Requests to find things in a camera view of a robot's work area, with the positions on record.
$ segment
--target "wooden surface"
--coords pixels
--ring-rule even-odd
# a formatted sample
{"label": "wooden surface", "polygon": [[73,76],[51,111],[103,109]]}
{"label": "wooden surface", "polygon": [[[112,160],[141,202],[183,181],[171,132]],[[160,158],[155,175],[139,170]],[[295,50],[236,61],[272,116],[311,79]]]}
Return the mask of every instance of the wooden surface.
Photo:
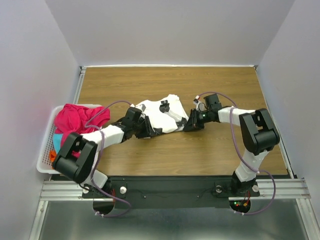
{"label": "wooden surface", "polygon": [[[117,100],[138,104],[176,94],[189,115],[196,95],[221,92],[241,109],[265,108],[253,67],[97,67],[87,68],[79,104],[106,106]],[[230,102],[219,97],[223,106]],[[110,108],[112,123],[123,117],[128,105]],[[238,145],[244,146],[239,127]],[[103,152],[99,171],[109,176],[230,175],[240,160],[232,142],[230,125],[207,123],[197,132],[174,132],[151,139],[132,139]],[[279,147],[264,159],[261,169],[287,174]]]}

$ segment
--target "laundry basket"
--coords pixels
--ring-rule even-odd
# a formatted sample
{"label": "laundry basket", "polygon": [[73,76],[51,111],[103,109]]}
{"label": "laundry basket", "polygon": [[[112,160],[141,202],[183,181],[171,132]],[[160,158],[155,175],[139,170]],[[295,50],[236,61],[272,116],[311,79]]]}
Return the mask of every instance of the laundry basket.
{"label": "laundry basket", "polygon": [[[84,106],[90,109],[94,109],[97,107],[101,107],[101,105],[96,104],[77,104],[79,106]],[[57,106],[53,111],[51,112],[50,119],[48,122],[48,125],[45,130],[44,138],[42,141],[40,154],[38,158],[38,162],[36,164],[36,169],[40,173],[45,174],[60,174],[58,171],[54,170],[52,168],[52,162],[50,161],[49,154],[51,150],[54,150],[54,143],[53,143],[53,137],[56,130],[56,127],[54,125],[54,120],[58,113],[64,108],[64,106]]]}

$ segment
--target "red towel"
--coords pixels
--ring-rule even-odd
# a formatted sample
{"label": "red towel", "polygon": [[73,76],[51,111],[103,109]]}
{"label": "red towel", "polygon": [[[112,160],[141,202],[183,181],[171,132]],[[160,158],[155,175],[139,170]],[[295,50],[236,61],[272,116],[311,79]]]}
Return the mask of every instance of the red towel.
{"label": "red towel", "polygon": [[[54,133],[63,134],[61,146],[70,133],[88,134],[94,132],[94,127],[85,128],[88,120],[104,109],[104,106],[88,108],[74,104],[66,104],[54,119],[54,125],[57,127]],[[94,118],[88,125],[102,127],[110,120],[110,110],[107,108],[104,112]]]}

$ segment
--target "metal frame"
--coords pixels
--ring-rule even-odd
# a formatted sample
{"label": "metal frame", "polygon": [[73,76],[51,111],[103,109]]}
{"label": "metal frame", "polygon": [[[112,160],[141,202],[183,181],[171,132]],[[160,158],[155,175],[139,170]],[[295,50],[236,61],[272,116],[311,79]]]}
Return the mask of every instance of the metal frame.
{"label": "metal frame", "polygon": [[[252,200],[271,199],[274,193],[273,182],[269,179],[257,179],[260,196]],[[307,184],[303,179],[275,179],[275,199],[310,199]],[[72,181],[45,181],[40,201],[108,201],[112,198],[83,198],[83,189]],[[241,200],[243,197],[229,197],[229,200]]]}
{"label": "metal frame", "polygon": [[[77,89],[73,99],[73,103],[78,102],[82,84],[86,74],[86,66],[80,67],[80,75],[77,84]],[[310,240],[320,240],[320,228],[319,224],[311,205],[310,194],[307,187],[307,184],[304,179],[294,179],[294,173],[292,171],[290,161],[285,149],[283,140],[280,136],[279,147],[282,153],[284,164],[288,170],[288,173],[291,179],[276,179],[276,195],[275,199],[296,199],[298,209],[301,214],[301,218],[307,233],[307,236]],[[258,179],[257,180],[260,190],[260,197],[252,197],[252,199],[271,199],[273,194],[273,183],[269,179]],[[38,240],[41,234],[41,229],[44,223],[47,207],[49,201],[93,201],[90,198],[82,198],[83,190],[76,183],[69,181],[45,181],[42,186],[38,209],[34,218],[33,226],[30,233],[29,240]],[[229,200],[237,200],[238,198],[230,197]],[[101,198],[95,199],[95,201],[112,201],[111,198]]]}

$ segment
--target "purple cable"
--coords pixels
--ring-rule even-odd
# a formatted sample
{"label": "purple cable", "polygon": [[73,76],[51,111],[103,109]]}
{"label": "purple cable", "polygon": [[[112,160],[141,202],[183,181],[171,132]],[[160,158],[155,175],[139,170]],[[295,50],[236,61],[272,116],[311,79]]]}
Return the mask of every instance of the purple cable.
{"label": "purple cable", "polygon": [[201,97],[201,96],[204,95],[204,94],[218,94],[218,95],[221,95],[221,96],[225,97],[226,99],[229,99],[230,102],[232,102],[233,106],[235,106],[235,107],[237,108],[237,104],[236,104],[230,97],[228,97],[227,95],[225,95],[225,94],[223,94],[223,93],[221,93],[221,92],[205,91],[205,92],[199,94],[198,96]]}
{"label": "purple cable", "polygon": [[99,164],[99,162],[100,162],[100,160],[101,160],[101,157],[102,157],[102,154],[103,154],[103,152],[104,152],[105,134],[104,134],[103,131],[101,131],[100,127],[98,127],[98,126],[96,126],[96,125],[88,125],[88,124],[89,124],[93,119],[95,119],[98,115],[100,115],[101,113],[103,113],[106,109],[108,109],[109,107],[111,107],[112,105],[117,104],[117,103],[127,103],[127,104],[131,105],[131,103],[128,102],[128,101],[124,101],[124,100],[115,101],[115,102],[111,103],[109,106],[106,106],[104,109],[102,109],[101,111],[99,111],[96,115],[94,115],[92,118],[90,118],[89,121],[87,121],[86,124],[84,125],[85,128],[95,128],[95,129],[97,129],[97,130],[101,133],[101,136],[102,136],[101,149],[100,149],[100,151],[99,151],[99,153],[98,153],[98,159],[97,159],[97,161],[96,161],[96,163],[95,163],[95,165],[94,165],[94,167],[93,167],[93,169],[92,169],[92,171],[91,171],[91,175],[90,175],[90,180],[92,181],[93,186],[94,186],[96,189],[98,189],[102,194],[106,195],[107,197],[112,198],[112,199],[114,199],[114,200],[116,200],[116,201],[125,203],[125,204],[127,204],[127,205],[129,206],[129,208],[128,208],[127,210],[125,210],[125,211],[123,211],[123,212],[121,212],[121,213],[119,213],[119,214],[114,214],[114,215],[103,215],[103,214],[100,214],[100,213],[97,212],[97,211],[95,212],[95,214],[97,214],[97,215],[99,215],[99,216],[101,216],[101,217],[103,217],[103,218],[120,217],[120,216],[126,214],[127,212],[129,212],[130,209],[132,208],[132,205],[130,204],[130,202],[128,202],[128,201],[126,201],[126,200],[123,200],[123,199],[121,199],[121,198],[118,198],[118,197],[116,197],[116,196],[112,196],[111,194],[107,193],[106,191],[103,191],[100,187],[98,187],[98,185],[95,183],[95,180],[94,180],[94,173],[95,173],[95,171],[96,171],[96,169],[97,169],[97,167],[98,167],[98,164]]}
{"label": "purple cable", "polygon": [[[254,169],[252,168],[249,164],[246,163],[246,161],[242,158],[241,154],[240,154],[240,151],[239,151],[239,148],[238,148],[238,145],[237,145],[237,141],[236,141],[236,135],[235,135],[235,129],[234,129],[234,126],[233,126],[233,118],[232,118],[232,112],[234,111],[234,107],[232,107],[230,109],[230,116],[229,116],[229,121],[230,121],[230,127],[231,127],[231,134],[232,134],[232,140],[233,140],[233,144],[234,144],[234,148],[235,148],[235,151],[238,155],[238,157],[240,158],[241,162],[246,165],[251,171],[255,172],[255,173],[258,173],[259,171],[257,169]],[[254,212],[247,212],[247,213],[243,213],[243,212],[238,212],[238,211],[235,211],[235,213],[238,213],[238,214],[241,214],[241,215],[255,215],[255,214],[259,214],[261,212],[263,212],[264,210],[267,210],[271,204],[274,202],[275,200],[275,197],[276,197],[276,182],[275,182],[275,179],[274,177],[271,175],[270,172],[266,171],[266,170],[260,170],[260,172],[264,172],[266,174],[269,175],[269,177],[271,178],[272,180],[272,183],[273,183],[273,195],[272,195],[272,198],[270,200],[270,202],[268,203],[267,206],[265,206],[264,208],[258,210],[258,211],[254,211]]]}

